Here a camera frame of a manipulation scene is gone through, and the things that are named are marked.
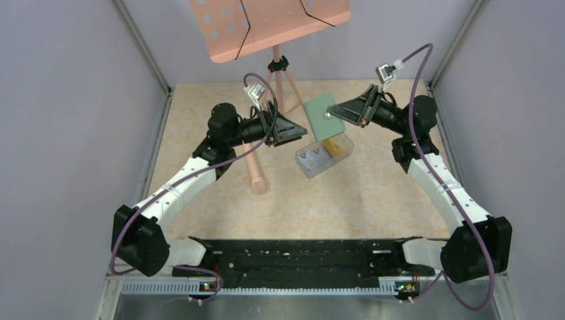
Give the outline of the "green leather card holder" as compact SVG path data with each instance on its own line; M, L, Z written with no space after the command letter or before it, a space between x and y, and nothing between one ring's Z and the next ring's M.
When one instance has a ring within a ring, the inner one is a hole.
M304 112L316 142L321 142L346 131L344 121L328 112L336 105L333 94L327 91L304 104Z

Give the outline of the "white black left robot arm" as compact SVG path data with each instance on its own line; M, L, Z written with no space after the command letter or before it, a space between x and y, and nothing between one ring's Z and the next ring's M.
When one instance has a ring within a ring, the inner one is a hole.
M232 163L250 151L237 155L236 147L247 143L278 147L297 141L308 131L278 112L278 106L267 103L267 110L253 107L254 117L241 117L234 105L219 103L211 110L205 138L181 169L164 185L133 207L122 205L113 217L111 260L129 265L147 277L157 274L166 264L171 246L165 229L189 202L205 187L219 180Z

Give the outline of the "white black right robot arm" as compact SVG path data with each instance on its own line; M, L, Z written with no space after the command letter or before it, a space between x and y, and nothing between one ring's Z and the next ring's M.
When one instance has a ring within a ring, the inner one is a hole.
M408 275L417 265L442 270L455 283L463 283L508 268L512 226L505 217L493 217L468 194L450 172L430 130L436 126L433 98L416 95L400 108L390 93L371 85L362 95L337 103L328 113L358 127L375 123L400 136L392 155L441 214L450 237L446 241L411 238L390 257L392 269Z

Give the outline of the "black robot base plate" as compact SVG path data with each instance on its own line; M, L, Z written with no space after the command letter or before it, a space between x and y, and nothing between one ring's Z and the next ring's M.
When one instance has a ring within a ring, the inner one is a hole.
M385 277L434 276L407 263L404 239L205 239L202 269L218 273L224 289L364 289Z

